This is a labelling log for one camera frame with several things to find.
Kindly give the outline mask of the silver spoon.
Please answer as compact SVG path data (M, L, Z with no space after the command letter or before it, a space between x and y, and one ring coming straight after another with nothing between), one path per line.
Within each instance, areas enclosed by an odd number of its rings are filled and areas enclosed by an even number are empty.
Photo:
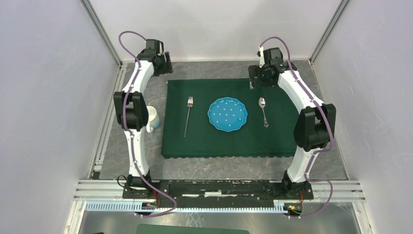
M259 98L259 107L261 108L262 113L263 113L263 124L264 124L265 128L268 128L269 125L268 125L265 110L264 110L265 105L266 105L265 99L263 97L260 97Z

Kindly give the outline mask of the blue polka dot plate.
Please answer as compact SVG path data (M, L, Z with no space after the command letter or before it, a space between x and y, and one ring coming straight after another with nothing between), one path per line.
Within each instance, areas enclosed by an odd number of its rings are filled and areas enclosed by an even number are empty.
M216 99L207 111L209 123L217 130L233 132L241 129L247 122L246 106L236 98Z

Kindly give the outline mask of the dark green cloth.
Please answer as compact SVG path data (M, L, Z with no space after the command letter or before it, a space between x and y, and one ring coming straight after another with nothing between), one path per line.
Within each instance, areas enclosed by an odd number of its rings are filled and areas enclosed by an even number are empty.
M247 78L169 80L161 154L291 157L298 116L284 90Z

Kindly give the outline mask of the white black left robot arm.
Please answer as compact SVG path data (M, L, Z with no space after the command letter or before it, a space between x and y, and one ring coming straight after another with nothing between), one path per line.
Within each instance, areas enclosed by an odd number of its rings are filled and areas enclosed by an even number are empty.
M151 77L172 73L169 52L163 42L147 39L146 47L136 56L133 73L121 91L113 95L115 116L127 139L129 175L124 190L140 198L152 195L150 170L146 160L144 135L149 125L149 112L143 92Z

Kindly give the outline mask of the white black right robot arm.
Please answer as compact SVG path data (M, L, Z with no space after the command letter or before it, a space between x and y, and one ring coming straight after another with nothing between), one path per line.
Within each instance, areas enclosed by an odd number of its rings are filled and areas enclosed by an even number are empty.
M284 172L278 195L297 199L310 189L309 172L320 152L334 142L336 108L318 98L300 77L297 67L283 59L278 47L257 52L258 65L248 68L249 87L279 87L284 90L298 111L293 136L297 148L293 162Z

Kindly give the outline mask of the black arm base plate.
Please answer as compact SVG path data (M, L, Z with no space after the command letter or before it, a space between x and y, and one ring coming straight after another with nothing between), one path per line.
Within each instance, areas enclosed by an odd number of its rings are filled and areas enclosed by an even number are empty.
M271 208L273 201L314 198L309 182L270 180L166 180L121 184L123 199L153 199L158 208Z

